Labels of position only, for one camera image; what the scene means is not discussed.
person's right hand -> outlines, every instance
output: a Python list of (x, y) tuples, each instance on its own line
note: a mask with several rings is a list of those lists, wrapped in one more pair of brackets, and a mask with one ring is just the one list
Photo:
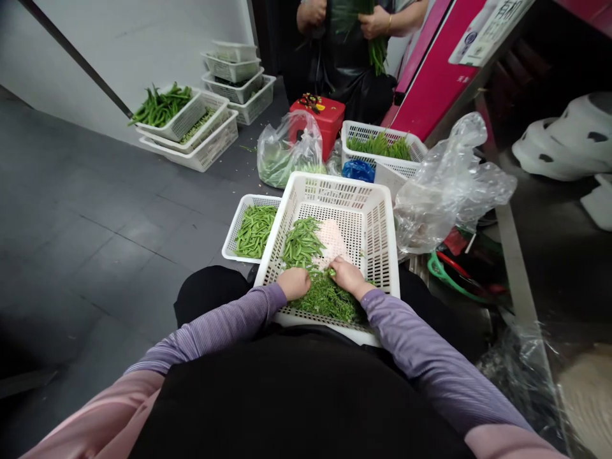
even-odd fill
[(336, 257), (330, 263), (330, 268), (336, 271), (336, 275), (331, 277), (336, 284), (357, 298), (359, 302), (366, 293), (376, 288), (365, 281), (357, 266), (350, 264), (342, 257)]
[(327, 0), (307, 0), (307, 20), (310, 24), (318, 26), (325, 20), (327, 14)]

red stool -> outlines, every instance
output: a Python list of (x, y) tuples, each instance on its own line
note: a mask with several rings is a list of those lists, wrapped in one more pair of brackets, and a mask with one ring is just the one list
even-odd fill
[[(345, 106), (341, 102), (336, 102), (328, 98), (322, 98), (317, 96), (311, 96), (310, 94), (304, 94), (304, 97), (295, 101), (290, 112), (296, 110), (306, 110), (317, 120), (321, 136), (323, 137), (323, 162), (326, 163), (332, 152), (333, 144), (336, 142), (338, 132), (342, 128), (342, 122), (344, 121), (344, 109)], [(299, 126), (300, 123), (296, 123), (295, 126), (291, 126), (290, 129), (290, 140), (292, 142), (297, 141), (298, 133), (303, 131), (306, 127), (305, 123), (303, 126)]]

striped sleeve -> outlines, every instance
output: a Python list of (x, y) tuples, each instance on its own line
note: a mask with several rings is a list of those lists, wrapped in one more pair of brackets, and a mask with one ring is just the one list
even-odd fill
[(462, 437), (487, 424), (533, 432), (510, 401), (406, 303), (371, 290), (361, 305), (397, 366)]
[(239, 300), (183, 325), (149, 349), (125, 374), (149, 370), (165, 376), (172, 365), (249, 340), (285, 304), (287, 298), (278, 284), (255, 287)]

white tray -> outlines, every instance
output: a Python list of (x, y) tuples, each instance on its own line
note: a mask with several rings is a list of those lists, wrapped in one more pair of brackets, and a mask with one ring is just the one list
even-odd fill
[(210, 119), (206, 121), (204, 126), (200, 127), (198, 129), (198, 132), (196, 132), (193, 137), (190, 138), (189, 141), (184, 145), (181, 145), (179, 142), (173, 142), (172, 140), (168, 140), (158, 135), (146, 132), (141, 127), (137, 127), (136, 132), (139, 134), (143, 134), (146, 137), (149, 137), (161, 147), (166, 147), (168, 149), (177, 151), (183, 155), (195, 151), (200, 146), (200, 144), (208, 138), (210, 134), (219, 129), (219, 126), (226, 122), (227, 119), (230, 117), (230, 112), (227, 110), (229, 102), (226, 98), (207, 91), (203, 91), (200, 94), (200, 98), (204, 100), (206, 107), (211, 107), (215, 109), (215, 114), (211, 116)]
[[(172, 86), (167, 86), (161, 89), (161, 92), (166, 93), (170, 89), (172, 89)], [(191, 100), (164, 127), (155, 127), (144, 123), (136, 123), (136, 126), (148, 133), (173, 140), (174, 142), (180, 142), (183, 136), (206, 113), (206, 100), (201, 97), (201, 91), (197, 88), (192, 88), (191, 90)]]
[(230, 62), (249, 62), (257, 59), (257, 46), (217, 40), (212, 43), (217, 47), (217, 53), (223, 54)]
[(189, 154), (178, 153), (162, 147), (147, 136), (142, 136), (140, 142), (148, 146), (153, 153), (160, 154), (173, 163), (181, 164), (198, 172), (205, 172), (238, 138), (238, 124), (236, 123), (238, 113), (234, 110), (229, 110), (229, 112), (229, 118)]
[(275, 76), (263, 75), (264, 87), (245, 105), (229, 103), (228, 107), (238, 112), (238, 124), (250, 126), (270, 106), (274, 98)]
[(244, 220), (244, 213), (247, 211), (249, 206), (274, 206), (278, 208), (281, 205), (281, 198), (275, 196), (267, 196), (265, 194), (246, 194), (240, 200), (234, 219), (231, 221), (229, 227), (228, 236), (225, 238), (225, 244), (221, 249), (221, 254), (225, 259), (232, 259), (236, 261), (242, 261), (243, 263), (260, 263), (261, 258), (246, 258), (240, 257), (235, 254), (236, 250), (236, 237), (242, 226), (242, 220)]
[(228, 98), (230, 102), (236, 104), (244, 104), (248, 102), (253, 91), (259, 91), (261, 88), (261, 76), (263, 75), (263, 67), (259, 68), (257, 74), (249, 81), (244, 83), (242, 87), (236, 88), (233, 86), (217, 83), (211, 72), (206, 72), (202, 76), (202, 81), (207, 86), (209, 91), (212, 91), (222, 97)]
[[(331, 175), (293, 172), (282, 195), (255, 285), (276, 282), (287, 233), (306, 217), (337, 221), (348, 254), (366, 279), (397, 298), (400, 279), (391, 194), (387, 187)], [(274, 316), (283, 326), (325, 324), (358, 344), (380, 346), (371, 330), (284, 307)]]
[[(351, 150), (347, 147), (347, 142), (353, 137), (357, 137), (361, 140), (368, 140), (371, 136), (376, 137), (379, 133), (383, 132), (385, 137), (392, 142), (399, 139), (405, 139), (406, 144), (410, 147), (410, 155), (412, 161), (405, 161), (403, 159), (389, 158), (386, 156), (375, 155), (371, 153), (361, 153)], [(385, 129), (384, 127), (372, 126), (371, 124), (364, 124), (355, 121), (345, 121), (342, 123), (342, 167), (344, 163), (352, 159), (360, 159), (365, 161), (376, 170), (376, 161), (384, 164), (392, 164), (394, 170), (399, 171), (406, 177), (411, 177), (418, 169), (418, 164), (423, 160), (423, 156), (427, 153), (427, 148), (423, 145), (423, 142), (410, 133), (401, 131), (395, 131), (394, 129)]]
[(214, 51), (202, 53), (208, 70), (210, 70), (215, 77), (229, 80), (232, 83), (240, 83), (241, 81), (248, 80), (259, 71), (261, 59), (233, 64), (232, 62), (217, 59), (215, 56), (216, 53)]

white wall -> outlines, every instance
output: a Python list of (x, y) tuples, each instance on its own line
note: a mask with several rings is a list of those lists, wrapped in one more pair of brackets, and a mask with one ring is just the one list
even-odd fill
[[(246, 0), (37, 0), (135, 111), (144, 89), (200, 86), (211, 40), (252, 43)], [(140, 145), (128, 119), (17, 1), (0, 2), (0, 84), (42, 112)]]

